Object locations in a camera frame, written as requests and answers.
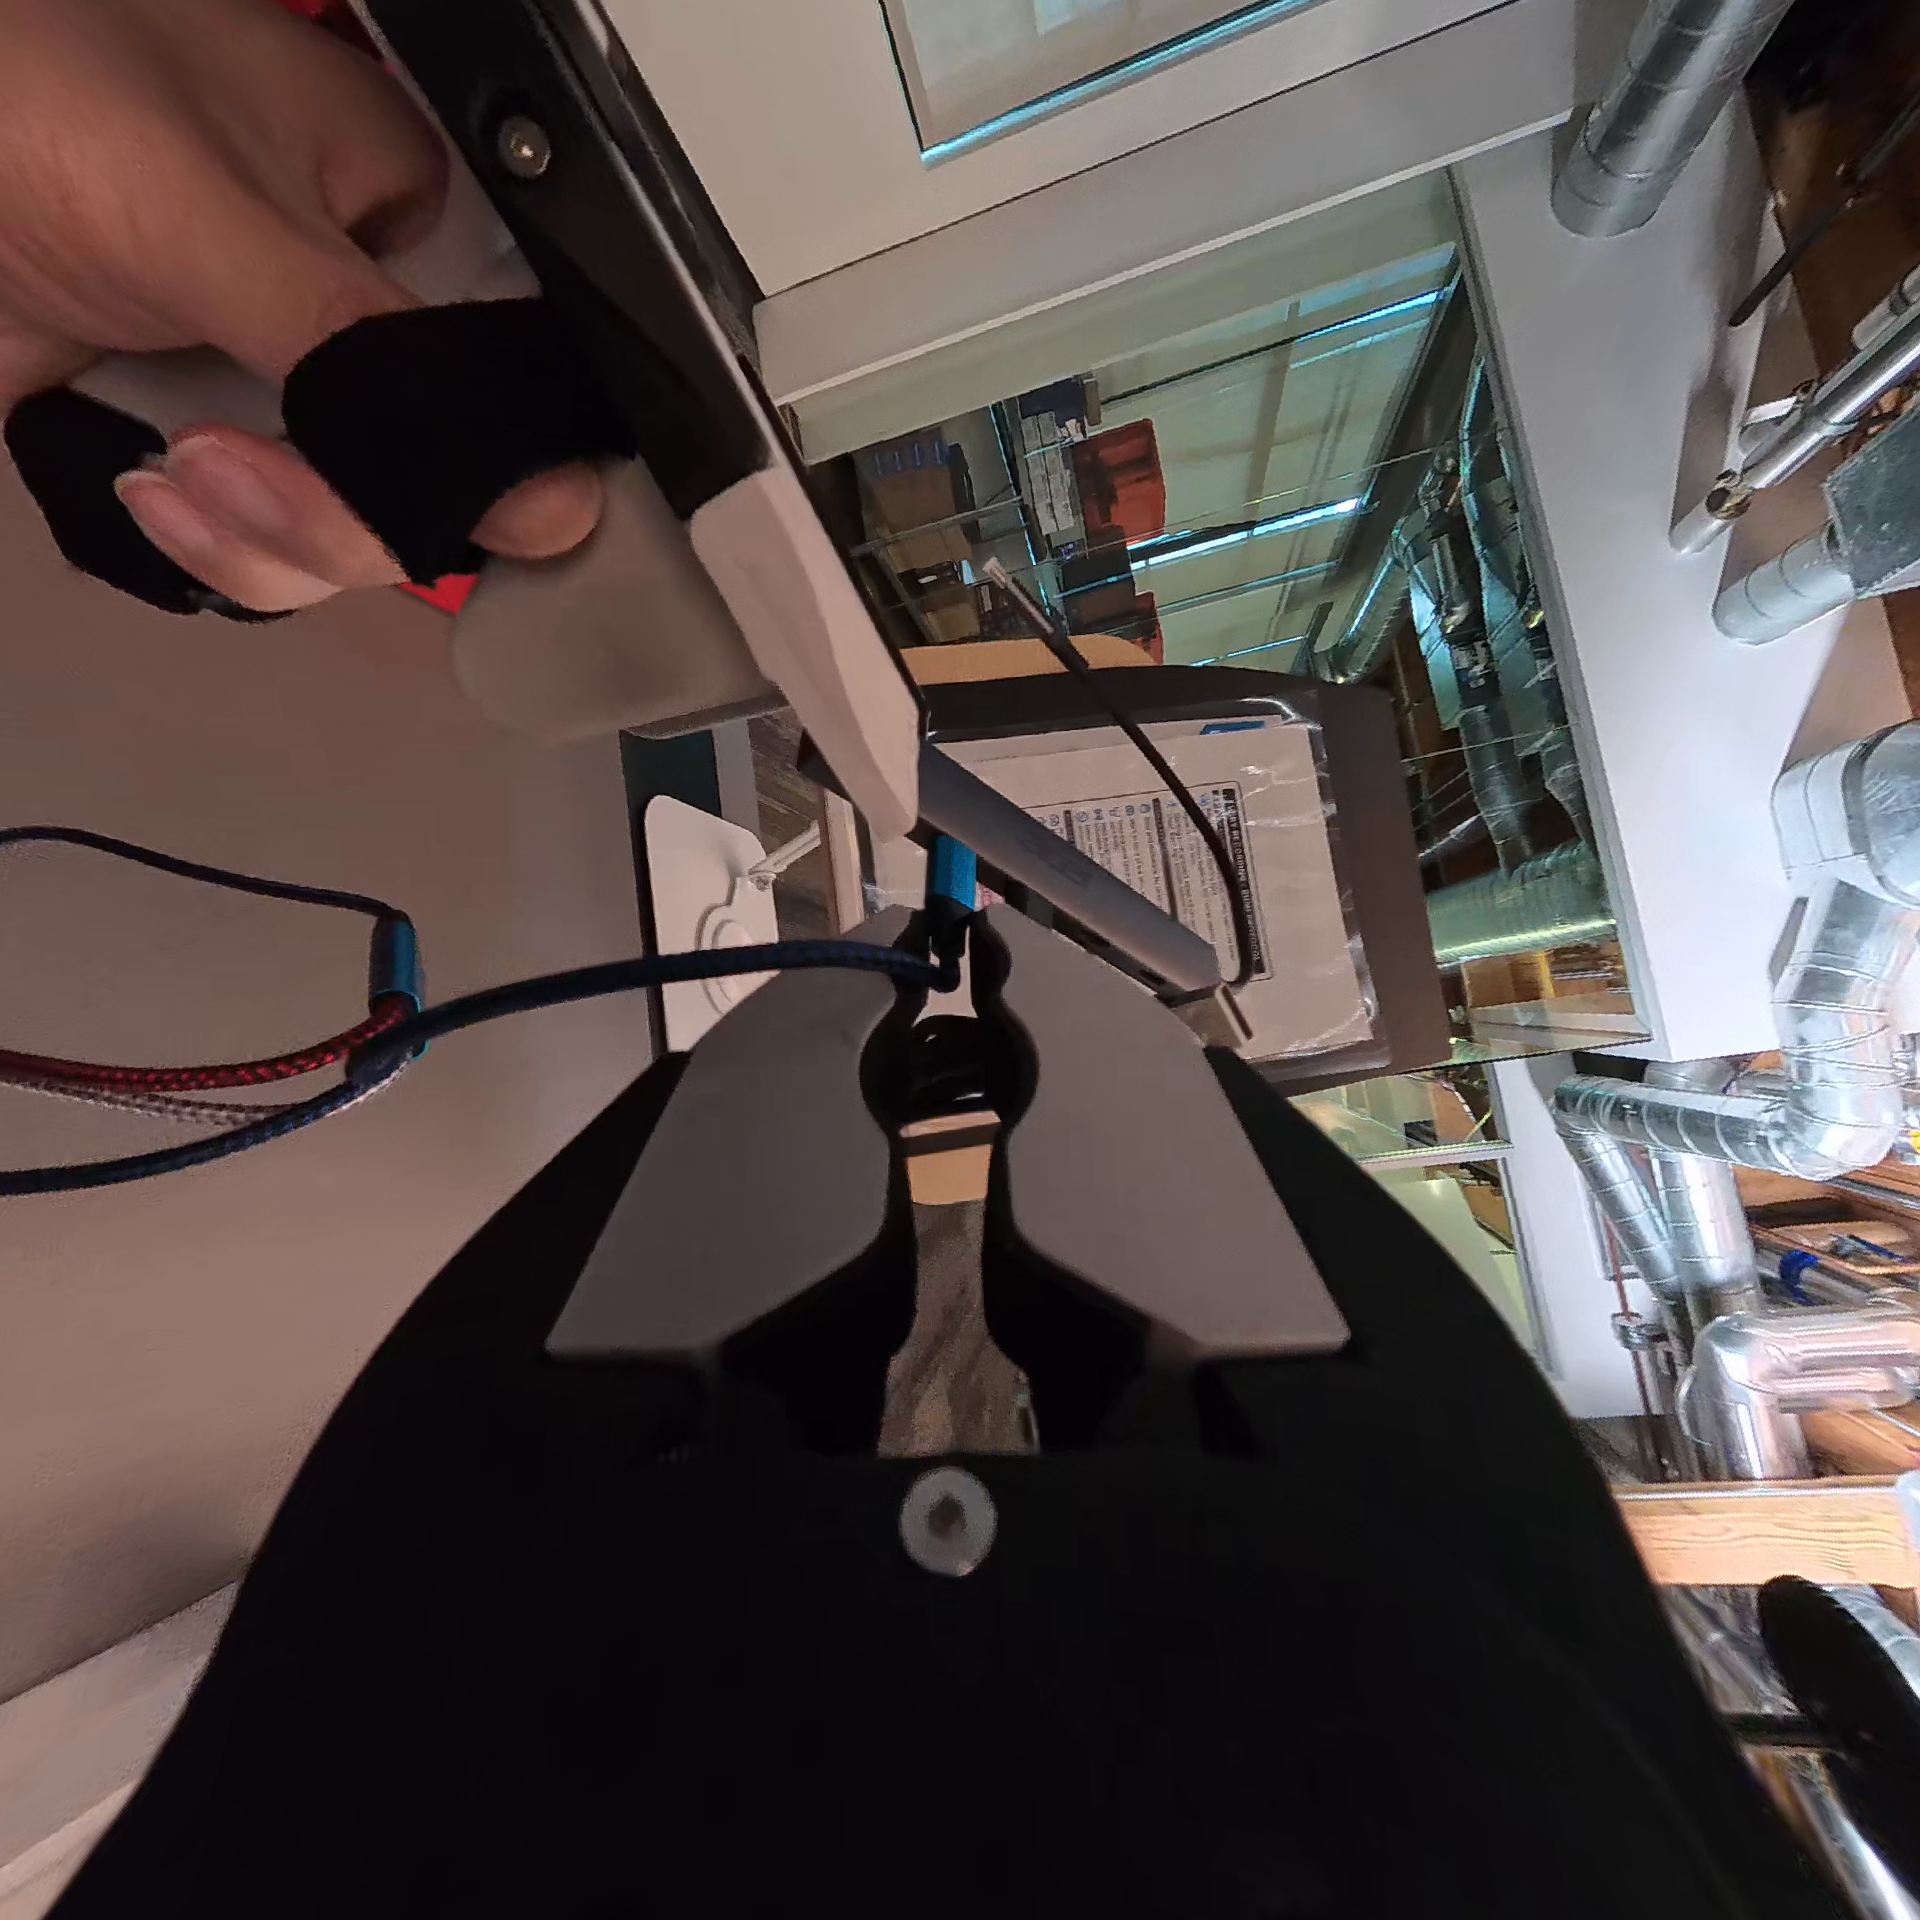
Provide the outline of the wooden sign board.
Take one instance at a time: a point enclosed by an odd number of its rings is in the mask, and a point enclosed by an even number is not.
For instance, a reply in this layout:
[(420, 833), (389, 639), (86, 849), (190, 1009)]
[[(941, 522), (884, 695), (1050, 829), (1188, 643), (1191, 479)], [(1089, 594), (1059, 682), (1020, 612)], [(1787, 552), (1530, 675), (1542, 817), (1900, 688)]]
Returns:
[(1157, 722), (1255, 715), (1283, 709), (1315, 724), (1333, 785), (1342, 867), (1372, 967), (1375, 1045), (1343, 1050), (1308, 1068), (1255, 1063), (1289, 1096), (1315, 1092), (1382, 1072), (1415, 1072), (1450, 1056), (1450, 1012), (1433, 959), (1433, 936), (1415, 833), (1407, 819), (1401, 746), (1388, 698), (1375, 688), (1246, 665), (1149, 663), (1129, 641), (1089, 641), (1106, 700), (1065, 675), (1036, 641), (971, 641), (905, 655), (927, 709), (931, 733), (953, 744), (1023, 739), (1060, 729), (1114, 727), (1111, 707), (1140, 729)]

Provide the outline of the white stand base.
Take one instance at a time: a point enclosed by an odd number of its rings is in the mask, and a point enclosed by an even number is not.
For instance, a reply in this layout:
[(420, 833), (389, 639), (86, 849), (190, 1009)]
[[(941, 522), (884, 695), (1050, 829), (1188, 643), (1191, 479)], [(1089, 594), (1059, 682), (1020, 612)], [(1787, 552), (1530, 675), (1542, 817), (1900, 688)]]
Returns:
[[(657, 948), (668, 956), (726, 956), (779, 944), (777, 883), (823, 843), (825, 833), (814, 824), (769, 850), (755, 829), (683, 800), (649, 799), (641, 813), (641, 847)], [(659, 1005), (666, 1050), (692, 1050), (769, 978), (771, 973), (758, 971), (662, 985)]]

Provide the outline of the silver ventilation duct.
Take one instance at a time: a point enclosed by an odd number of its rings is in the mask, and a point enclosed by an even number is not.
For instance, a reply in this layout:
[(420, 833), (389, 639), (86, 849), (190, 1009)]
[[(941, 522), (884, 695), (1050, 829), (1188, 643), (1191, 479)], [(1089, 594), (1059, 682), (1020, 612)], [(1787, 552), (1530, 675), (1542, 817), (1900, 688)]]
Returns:
[(1790, 10), (1649, 5), (1554, 173), (1554, 220), (1583, 239), (1646, 227)]
[(1918, 1309), (1891, 1293), (1722, 1314), (1697, 1336), (1676, 1405), (1731, 1480), (1797, 1481), (1812, 1475), (1806, 1416), (1893, 1408), (1916, 1386)]
[(1806, 899), (1774, 989), (1778, 1149), (1790, 1176), (1831, 1180), (1883, 1161), (1907, 1116), (1893, 1009), (1916, 951), (1918, 722), (1797, 761), (1769, 807)]
[(1833, 1139), (1787, 1096), (1715, 1096), (1575, 1074), (1553, 1121), (1620, 1253), (1691, 1328), (1761, 1305), (1737, 1168), (1835, 1172)]

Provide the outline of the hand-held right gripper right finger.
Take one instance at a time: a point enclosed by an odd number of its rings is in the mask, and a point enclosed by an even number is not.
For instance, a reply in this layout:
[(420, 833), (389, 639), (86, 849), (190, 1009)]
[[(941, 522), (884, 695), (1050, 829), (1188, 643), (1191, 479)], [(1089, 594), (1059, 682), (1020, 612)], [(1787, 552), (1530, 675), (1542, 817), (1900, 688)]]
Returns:
[(1308, 1258), (1201, 1037), (1143, 985), (1007, 905), (977, 916), (974, 997), (1015, 1251), (1201, 1361), (1339, 1353)]

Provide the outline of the dark grey divider panel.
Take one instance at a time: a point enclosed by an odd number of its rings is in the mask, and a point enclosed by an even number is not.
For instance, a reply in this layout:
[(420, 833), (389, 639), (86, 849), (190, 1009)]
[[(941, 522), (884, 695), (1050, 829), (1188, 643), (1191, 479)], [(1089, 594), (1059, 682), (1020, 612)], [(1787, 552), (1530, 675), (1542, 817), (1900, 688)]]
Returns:
[(926, 741), (919, 754), (919, 825), (977, 856), (991, 883), (1055, 911), (1068, 931), (1126, 963), (1206, 1045), (1246, 1050), (1249, 1027), (1215, 948), (1090, 856), (1031, 819), (966, 767)]

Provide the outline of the white ceiling pipe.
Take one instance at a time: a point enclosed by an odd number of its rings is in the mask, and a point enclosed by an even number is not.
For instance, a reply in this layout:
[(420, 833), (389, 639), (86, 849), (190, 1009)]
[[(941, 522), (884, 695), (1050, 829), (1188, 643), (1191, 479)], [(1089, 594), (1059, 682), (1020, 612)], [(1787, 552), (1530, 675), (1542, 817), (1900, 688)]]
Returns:
[(1787, 411), (1761, 428), (1733, 469), (1669, 535), (1671, 549), (1691, 555), (1715, 544), (1754, 499), (1809, 464), (1825, 447), (1854, 432), (1875, 404), (1907, 384), (1918, 367), (1916, 276), (1905, 279), (1855, 328), (1854, 355), (1799, 392)]

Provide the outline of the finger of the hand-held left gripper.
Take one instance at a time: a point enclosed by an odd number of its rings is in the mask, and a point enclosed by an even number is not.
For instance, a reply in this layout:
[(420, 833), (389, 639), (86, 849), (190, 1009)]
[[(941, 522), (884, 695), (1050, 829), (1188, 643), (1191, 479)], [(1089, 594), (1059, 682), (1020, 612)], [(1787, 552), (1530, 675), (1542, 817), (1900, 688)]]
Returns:
[(922, 819), (922, 707), (801, 480), (757, 471), (689, 524), (761, 675), (878, 836)]

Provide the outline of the orange storage crate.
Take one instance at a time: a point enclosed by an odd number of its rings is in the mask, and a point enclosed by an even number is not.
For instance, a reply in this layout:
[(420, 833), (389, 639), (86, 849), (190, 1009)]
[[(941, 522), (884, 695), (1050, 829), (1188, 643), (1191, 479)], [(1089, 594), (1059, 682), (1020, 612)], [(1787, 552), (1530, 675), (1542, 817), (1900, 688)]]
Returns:
[(1089, 544), (1138, 544), (1166, 533), (1167, 490), (1149, 418), (1075, 442), (1073, 482)]

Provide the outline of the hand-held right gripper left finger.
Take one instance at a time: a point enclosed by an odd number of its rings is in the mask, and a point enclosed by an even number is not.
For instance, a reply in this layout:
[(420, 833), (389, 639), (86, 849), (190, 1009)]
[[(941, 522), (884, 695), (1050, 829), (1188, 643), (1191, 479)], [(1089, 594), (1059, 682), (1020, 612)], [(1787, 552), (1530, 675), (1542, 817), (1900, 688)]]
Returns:
[(931, 963), (889, 908), (827, 967), (758, 985), (690, 1050), (563, 1305), (554, 1361), (714, 1369), (846, 1317), (889, 1361), (917, 1313), (901, 1167), (905, 1043)]

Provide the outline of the printed instruction sheet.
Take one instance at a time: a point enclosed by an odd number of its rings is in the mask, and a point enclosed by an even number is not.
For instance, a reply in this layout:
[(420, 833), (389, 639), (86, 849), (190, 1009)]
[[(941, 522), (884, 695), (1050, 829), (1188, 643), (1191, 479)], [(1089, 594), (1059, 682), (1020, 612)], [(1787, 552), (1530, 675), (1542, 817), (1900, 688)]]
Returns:
[[(1243, 893), (1250, 1056), (1308, 1068), (1375, 1045), (1378, 997), (1342, 867), (1318, 729), (1283, 709), (1143, 724), (1206, 813)], [(1116, 727), (951, 744), (948, 754), (1101, 871), (1211, 941), (1237, 978), (1230, 889), (1187, 810)]]

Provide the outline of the person's left hand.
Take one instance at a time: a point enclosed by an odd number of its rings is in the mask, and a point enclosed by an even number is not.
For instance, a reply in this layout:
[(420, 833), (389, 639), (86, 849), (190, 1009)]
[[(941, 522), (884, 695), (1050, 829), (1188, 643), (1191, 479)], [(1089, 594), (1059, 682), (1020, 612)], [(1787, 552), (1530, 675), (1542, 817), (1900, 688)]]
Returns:
[[(282, 379), (414, 305), (377, 260), (439, 225), (437, 129), (366, 53), (278, 5), (3, 5), (4, 417), (113, 355), (209, 348)], [(137, 544), (246, 612), (397, 585), (402, 568), (287, 447), (196, 424), (113, 482)], [(602, 479), (563, 466), (470, 531), (554, 561)]]

